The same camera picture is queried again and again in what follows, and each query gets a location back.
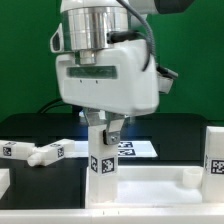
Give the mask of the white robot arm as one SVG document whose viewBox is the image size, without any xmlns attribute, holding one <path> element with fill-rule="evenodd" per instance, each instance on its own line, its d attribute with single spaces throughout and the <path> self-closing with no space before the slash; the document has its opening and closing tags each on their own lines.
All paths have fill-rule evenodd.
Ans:
<svg viewBox="0 0 224 224">
<path fill-rule="evenodd" d="M 147 14 L 182 13 L 195 0 L 62 0 L 51 37 L 61 97 L 84 109 L 91 126 L 105 124 L 106 145 L 120 141 L 127 116 L 153 113 L 178 74 L 156 62 Z M 106 113 L 100 120 L 98 112 Z"/>
</svg>

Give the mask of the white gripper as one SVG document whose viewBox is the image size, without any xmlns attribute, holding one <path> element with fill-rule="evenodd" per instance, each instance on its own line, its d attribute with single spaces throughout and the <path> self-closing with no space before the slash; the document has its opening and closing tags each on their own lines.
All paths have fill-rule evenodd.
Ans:
<svg viewBox="0 0 224 224">
<path fill-rule="evenodd" d="M 120 142 L 124 115 L 150 114 L 159 105 L 156 63 L 151 60 L 143 70 L 145 57 L 145 41 L 136 40 L 99 51 L 97 63 L 91 66 L 76 64 L 72 54 L 56 58 L 56 74 L 63 101 L 86 107 L 83 113 L 89 126 L 102 125 L 106 121 L 103 130 L 105 145 Z M 102 110 L 108 111 L 106 118 Z"/>
</svg>

